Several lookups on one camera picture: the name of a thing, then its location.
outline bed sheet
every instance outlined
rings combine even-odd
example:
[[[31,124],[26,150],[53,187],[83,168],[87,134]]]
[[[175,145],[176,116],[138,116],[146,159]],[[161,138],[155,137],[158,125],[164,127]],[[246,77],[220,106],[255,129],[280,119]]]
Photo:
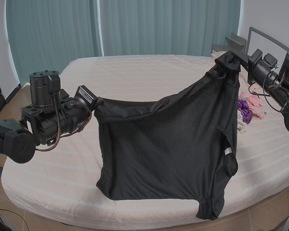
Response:
[[[77,59],[60,75],[73,96],[80,85],[95,95],[126,101],[156,101],[200,79],[214,65],[211,57],[146,55]],[[240,79],[241,90],[247,84]],[[281,114],[264,104],[238,133],[239,170],[225,188],[220,217],[247,208],[289,186],[289,132]],[[196,200],[106,198],[96,187],[102,156],[95,118],[51,152],[36,152],[26,164],[7,158],[1,182],[18,207],[69,225],[109,230],[156,229],[203,221]]]

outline purple satin garment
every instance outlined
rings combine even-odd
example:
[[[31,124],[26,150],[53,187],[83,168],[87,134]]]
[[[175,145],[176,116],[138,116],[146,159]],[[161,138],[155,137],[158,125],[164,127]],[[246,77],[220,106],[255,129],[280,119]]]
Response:
[[[239,100],[238,110],[240,110],[242,113],[243,121],[246,124],[249,124],[251,122],[251,119],[253,118],[253,112],[249,109],[247,101]]]

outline wall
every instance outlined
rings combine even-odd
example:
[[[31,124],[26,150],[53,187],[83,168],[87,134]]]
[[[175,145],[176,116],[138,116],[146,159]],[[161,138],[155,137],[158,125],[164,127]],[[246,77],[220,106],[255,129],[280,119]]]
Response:
[[[238,35],[252,26],[289,47],[289,0],[241,0]]]
[[[0,88],[4,98],[19,84],[9,48],[5,19],[5,0],[0,0]]]

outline headboard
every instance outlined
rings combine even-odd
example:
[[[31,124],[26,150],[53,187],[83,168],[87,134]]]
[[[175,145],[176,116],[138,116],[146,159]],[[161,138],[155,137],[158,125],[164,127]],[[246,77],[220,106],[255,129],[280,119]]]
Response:
[[[257,49],[263,52],[263,57],[267,53],[270,53],[277,59],[279,65],[277,72],[279,72],[284,62],[286,53],[289,52],[289,48],[281,42],[253,27],[250,27],[245,54],[251,56]]]

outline curtain fold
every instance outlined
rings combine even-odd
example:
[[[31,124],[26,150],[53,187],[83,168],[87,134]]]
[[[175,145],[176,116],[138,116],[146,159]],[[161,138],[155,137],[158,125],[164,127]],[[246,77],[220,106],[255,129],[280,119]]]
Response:
[[[96,0],[6,0],[6,23],[22,85],[43,70],[101,56]]]
[[[105,56],[209,56],[238,32],[241,0],[100,0]]]

